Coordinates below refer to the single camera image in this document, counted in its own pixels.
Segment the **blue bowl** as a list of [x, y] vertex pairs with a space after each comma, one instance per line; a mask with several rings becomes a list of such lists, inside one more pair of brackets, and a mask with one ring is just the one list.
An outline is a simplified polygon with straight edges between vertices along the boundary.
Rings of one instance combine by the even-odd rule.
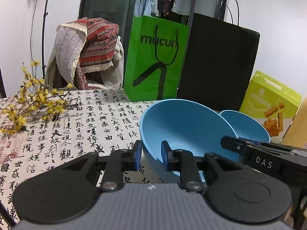
[[187, 150], [194, 156], [216, 153], [239, 161], [237, 153], [220, 145], [224, 136], [237, 137], [233, 127], [217, 112], [196, 102], [166, 99], [152, 104], [141, 116], [139, 131], [146, 161], [164, 183], [178, 182], [180, 174], [165, 171], [162, 141], [167, 141], [171, 149]]
[[252, 117], [233, 110], [224, 110], [220, 115], [232, 126], [239, 138], [270, 143], [266, 129]]

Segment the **calligraphy print tablecloth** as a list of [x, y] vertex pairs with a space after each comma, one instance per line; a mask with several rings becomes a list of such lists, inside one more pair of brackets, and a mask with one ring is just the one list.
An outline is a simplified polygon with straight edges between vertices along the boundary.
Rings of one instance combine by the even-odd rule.
[[19, 183], [89, 152], [131, 149], [151, 105], [129, 101], [122, 90], [72, 91], [69, 98], [77, 107], [57, 120], [29, 122], [25, 131], [1, 136], [1, 203], [14, 221], [12, 193]]

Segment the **yellow-green snack box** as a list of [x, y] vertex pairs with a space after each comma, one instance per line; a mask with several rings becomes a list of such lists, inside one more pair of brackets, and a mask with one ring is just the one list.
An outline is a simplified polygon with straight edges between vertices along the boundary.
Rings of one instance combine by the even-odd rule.
[[300, 104], [302, 96], [277, 81], [256, 71], [246, 91], [240, 112], [258, 121], [271, 141], [281, 142]]

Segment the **yellow blossom branch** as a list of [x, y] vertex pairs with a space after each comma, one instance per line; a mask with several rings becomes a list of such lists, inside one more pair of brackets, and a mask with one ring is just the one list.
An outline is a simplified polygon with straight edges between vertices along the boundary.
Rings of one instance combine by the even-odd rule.
[[50, 87], [42, 78], [37, 78], [39, 65], [38, 60], [31, 61], [31, 71], [22, 66], [23, 85], [14, 95], [13, 101], [1, 108], [1, 115], [7, 120], [7, 124], [1, 126], [1, 133], [8, 137], [25, 130], [28, 122], [57, 120], [65, 110], [78, 106], [69, 97], [76, 90], [75, 86], [68, 84], [64, 88]]

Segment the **red patterned blanket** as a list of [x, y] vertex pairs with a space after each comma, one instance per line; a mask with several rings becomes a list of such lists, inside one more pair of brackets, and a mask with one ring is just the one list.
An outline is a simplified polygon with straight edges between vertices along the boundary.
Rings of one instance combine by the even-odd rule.
[[103, 18], [84, 17], [73, 22], [61, 24], [57, 34], [69, 34], [72, 31], [85, 35], [85, 46], [81, 50], [80, 61], [83, 71], [90, 73], [100, 70], [99, 64], [111, 61], [115, 54], [115, 44], [119, 36], [119, 26]]

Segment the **black paper shopping bag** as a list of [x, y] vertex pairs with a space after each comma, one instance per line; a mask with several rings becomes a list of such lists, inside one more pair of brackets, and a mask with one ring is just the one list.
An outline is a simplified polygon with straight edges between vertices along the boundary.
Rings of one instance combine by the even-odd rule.
[[176, 97], [216, 111], [239, 111], [259, 41], [257, 31], [194, 13]]

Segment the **green paper shopping bag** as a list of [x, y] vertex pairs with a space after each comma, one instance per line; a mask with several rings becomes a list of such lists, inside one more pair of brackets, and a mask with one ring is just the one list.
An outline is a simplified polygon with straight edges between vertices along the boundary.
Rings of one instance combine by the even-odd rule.
[[188, 36], [184, 24], [149, 16], [133, 19], [124, 76], [131, 101], [176, 96]]

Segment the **chair draped in beige cloth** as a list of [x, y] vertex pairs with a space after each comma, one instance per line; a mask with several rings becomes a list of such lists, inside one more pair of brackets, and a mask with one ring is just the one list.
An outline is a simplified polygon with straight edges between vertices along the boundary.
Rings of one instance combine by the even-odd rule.
[[80, 61], [85, 40], [85, 35], [77, 31], [57, 34], [45, 74], [47, 85], [62, 88], [64, 83], [73, 83], [78, 90], [122, 88], [124, 49], [121, 38], [116, 40], [115, 54], [111, 61], [99, 64], [100, 70], [92, 70], [90, 73], [94, 77], [89, 78], [86, 77], [88, 72], [82, 70]]

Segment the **dark framed window door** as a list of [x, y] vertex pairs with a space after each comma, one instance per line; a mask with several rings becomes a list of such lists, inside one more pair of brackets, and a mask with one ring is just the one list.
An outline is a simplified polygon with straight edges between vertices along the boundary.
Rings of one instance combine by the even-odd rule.
[[119, 26], [124, 35], [133, 17], [143, 15], [188, 24], [192, 11], [223, 20], [227, 0], [81, 0], [79, 18], [103, 18]]

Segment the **studio lamp on stand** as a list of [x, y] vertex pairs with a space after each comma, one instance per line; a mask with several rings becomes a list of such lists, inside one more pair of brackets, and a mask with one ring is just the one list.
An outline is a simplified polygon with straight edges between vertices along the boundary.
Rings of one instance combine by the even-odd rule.
[[[30, 31], [30, 42], [29, 42], [29, 48], [30, 48], [30, 57], [31, 60], [34, 61], [33, 58], [33, 51], [32, 51], [32, 35], [33, 35], [33, 26], [34, 26], [34, 18], [37, 8], [37, 3], [39, 0], [35, 0], [34, 8], [33, 8], [33, 14], [31, 19], [31, 31]], [[46, 27], [46, 17], [48, 16], [48, 2], [49, 0], [45, 0], [44, 5], [44, 13], [43, 13], [43, 21], [42, 21], [42, 37], [41, 37], [41, 61], [42, 61], [42, 77], [45, 78], [46, 74], [46, 64], [45, 64], [45, 27]]]

